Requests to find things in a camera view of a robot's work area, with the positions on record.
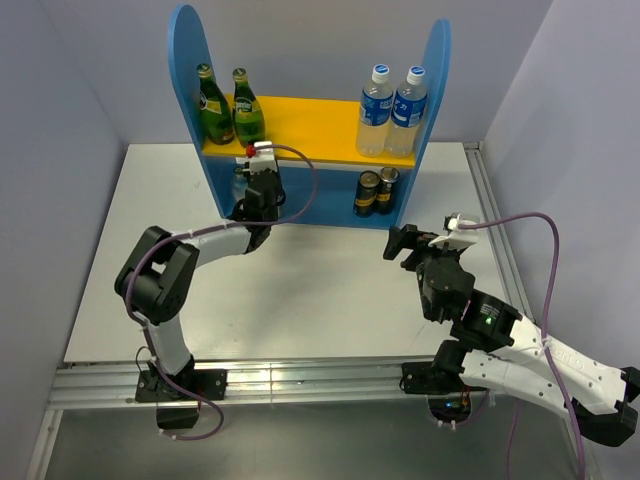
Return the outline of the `clear glass bottle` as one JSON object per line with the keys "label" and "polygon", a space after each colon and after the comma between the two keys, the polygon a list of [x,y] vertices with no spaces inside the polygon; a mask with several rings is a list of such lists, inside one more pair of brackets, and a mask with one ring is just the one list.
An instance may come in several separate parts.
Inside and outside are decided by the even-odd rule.
{"label": "clear glass bottle", "polygon": [[232,179],[232,194],[235,203],[244,199],[247,185],[248,179],[245,176],[244,168],[242,166],[236,166]]}

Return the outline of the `green Perrier bottle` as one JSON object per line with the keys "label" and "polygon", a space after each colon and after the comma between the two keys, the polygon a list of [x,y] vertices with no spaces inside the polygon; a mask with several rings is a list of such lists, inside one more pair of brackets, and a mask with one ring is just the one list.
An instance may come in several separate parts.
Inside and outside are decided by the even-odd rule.
{"label": "green Perrier bottle", "polygon": [[259,100],[253,93],[247,71],[238,67],[232,72],[235,89],[233,97],[233,122],[237,139],[242,147],[265,140],[266,124]]}
{"label": "green Perrier bottle", "polygon": [[204,134],[216,145],[229,144],[233,141],[235,134],[226,97],[219,89],[209,64],[199,64],[197,73],[200,120]]}

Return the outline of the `Pocari Sweat bottle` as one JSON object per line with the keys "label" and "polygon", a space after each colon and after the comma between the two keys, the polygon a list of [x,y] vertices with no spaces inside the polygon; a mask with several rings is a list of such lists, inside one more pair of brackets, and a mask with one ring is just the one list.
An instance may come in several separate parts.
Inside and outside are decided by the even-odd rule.
{"label": "Pocari Sweat bottle", "polygon": [[362,89],[356,148],[365,157],[377,157],[384,150],[394,98],[389,76],[387,65],[376,64]]}
{"label": "Pocari Sweat bottle", "polygon": [[390,129],[385,151],[394,158],[408,157],[427,106],[426,70],[411,66],[406,79],[396,88],[391,112]]}

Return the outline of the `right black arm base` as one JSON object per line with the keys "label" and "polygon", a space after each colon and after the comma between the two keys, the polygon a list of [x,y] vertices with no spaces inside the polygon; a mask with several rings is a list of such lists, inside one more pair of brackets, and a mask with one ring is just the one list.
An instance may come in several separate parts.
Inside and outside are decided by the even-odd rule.
{"label": "right black arm base", "polygon": [[398,387],[406,395],[423,396],[431,422],[440,429],[456,431],[475,421],[491,404],[486,388],[464,384],[457,375],[435,368],[433,361],[402,363]]}

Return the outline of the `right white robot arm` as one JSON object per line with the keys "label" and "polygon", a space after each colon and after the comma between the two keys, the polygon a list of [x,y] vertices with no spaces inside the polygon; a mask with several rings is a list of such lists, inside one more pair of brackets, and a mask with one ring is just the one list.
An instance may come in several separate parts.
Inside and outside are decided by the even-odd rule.
{"label": "right white robot arm", "polygon": [[430,361],[402,365],[407,394],[447,395],[490,389],[575,418],[580,434],[618,447],[636,431],[639,371],[589,358],[552,336],[503,300],[475,289],[460,258],[477,241],[464,217],[449,217],[436,235],[412,224],[389,229],[383,257],[404,249],[403,269],[417,278],[423,316],[451,325]]}

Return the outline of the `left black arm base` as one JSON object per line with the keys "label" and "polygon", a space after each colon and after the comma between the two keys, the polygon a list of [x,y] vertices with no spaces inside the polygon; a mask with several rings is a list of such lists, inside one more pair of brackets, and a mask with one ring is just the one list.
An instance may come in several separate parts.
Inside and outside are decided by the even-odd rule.
{"label": "left black arm base", "polygon": [[199,420],[200,410],[207,401],[225,397],[228,371],[224,369],[191,369],[178,376],[169,376],[176,389],[154,366],[139,373],[134,402],[156,405],[156,424],[169,431],[185,431]]}

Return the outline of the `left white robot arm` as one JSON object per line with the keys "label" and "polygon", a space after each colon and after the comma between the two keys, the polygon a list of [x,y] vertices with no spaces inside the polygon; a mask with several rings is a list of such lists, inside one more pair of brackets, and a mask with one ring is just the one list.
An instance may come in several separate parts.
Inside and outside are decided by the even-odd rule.
{"label": "left white robot arm", "polygon": [[194,237],[149,227],[116,277],[116,294],[142,326],[151,353],[150,376],[172,399],[196,393],[202,385],[179,318],[196,269],[259,248],[286,199],[277,171],[243,174],[248,181],[243,198],[217,231]]}

